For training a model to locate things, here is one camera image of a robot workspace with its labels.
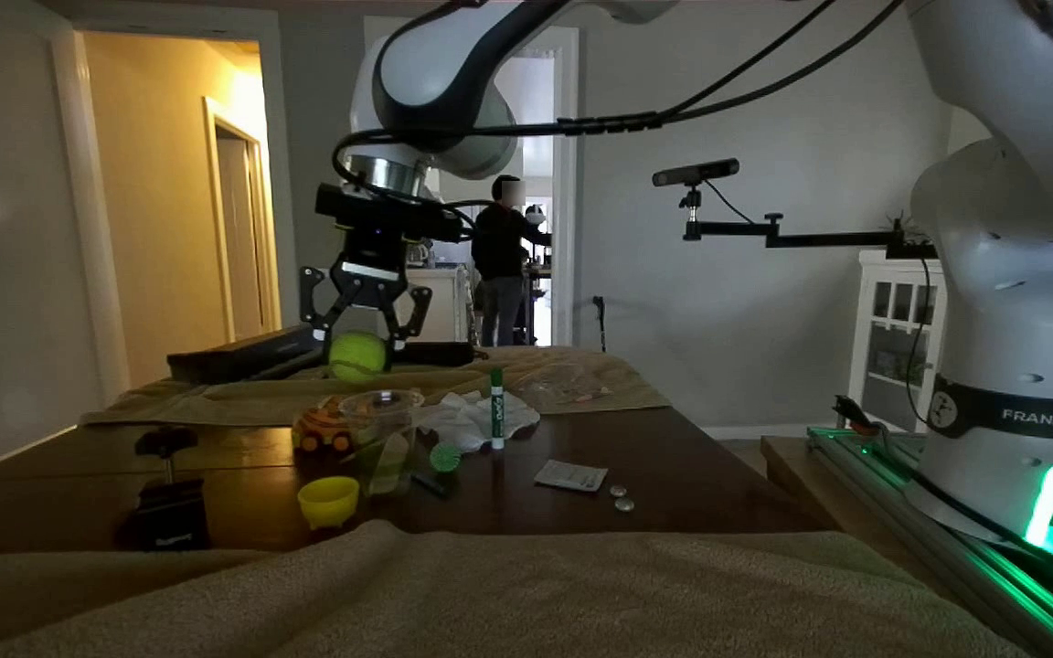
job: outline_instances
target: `green marker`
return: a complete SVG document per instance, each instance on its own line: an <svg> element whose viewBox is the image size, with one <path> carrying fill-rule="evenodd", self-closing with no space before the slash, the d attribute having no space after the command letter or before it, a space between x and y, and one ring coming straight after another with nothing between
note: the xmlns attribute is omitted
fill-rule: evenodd
<svg viewBox="0 0 1053 658"><path fill-rule="evenodd" d="M494 450L502 450L506 438L502 437L502 422L506 420L506 401L502 398L502 370L490 372L490 444Z"/></svg>

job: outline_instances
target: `person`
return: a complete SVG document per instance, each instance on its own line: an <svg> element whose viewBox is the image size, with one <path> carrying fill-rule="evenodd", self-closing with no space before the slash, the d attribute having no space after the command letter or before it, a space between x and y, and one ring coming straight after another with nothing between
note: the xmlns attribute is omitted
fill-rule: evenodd
<svg viewBox="0 0 1053 658"><path fill-rule="evenodd" d="M501 175L490 187L494 204L486 205L474 220L471 253L481 275L481 345L513 345L515 318L523 303L522 240L551 246L551 235L539 232L516 212L526 203L522 179Z"/></svg>

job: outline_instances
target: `clear plastic cup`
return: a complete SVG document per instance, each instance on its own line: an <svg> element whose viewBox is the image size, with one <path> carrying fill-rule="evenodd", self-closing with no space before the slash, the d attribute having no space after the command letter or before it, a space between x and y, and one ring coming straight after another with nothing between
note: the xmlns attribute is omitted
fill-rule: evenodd
<svg viewBox="0 0 1053 658"><path fill-rule="evenodd" d="M363 495L403 495L409 491L417 434L413 414L425 403L418 392L367 392L339 403L347 421L356 478Z"/></svg>

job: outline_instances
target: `yellow cup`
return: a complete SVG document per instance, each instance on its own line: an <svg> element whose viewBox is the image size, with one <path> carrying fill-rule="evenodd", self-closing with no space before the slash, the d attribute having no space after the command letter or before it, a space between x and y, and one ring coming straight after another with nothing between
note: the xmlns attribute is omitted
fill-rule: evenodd
<svg viewBox="0 0 1053 658"><path fill-rule="evenodd" d="M356 514L360 483L351 478L322 478L298 493L300 510L311 530L338 529Z"/></svg>

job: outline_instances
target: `tennis ball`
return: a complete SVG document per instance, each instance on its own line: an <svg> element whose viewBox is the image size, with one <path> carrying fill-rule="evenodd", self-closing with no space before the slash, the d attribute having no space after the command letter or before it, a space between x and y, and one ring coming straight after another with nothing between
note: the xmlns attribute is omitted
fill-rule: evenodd
<svg viewBox="0 0 1053 658"><path fill-rule="evenodd" d="M349 332L340 334L331 342L327 366L331 374L343 382L361 384L376 379L384 372L388 354L384 341L375 334Z"/></svg>

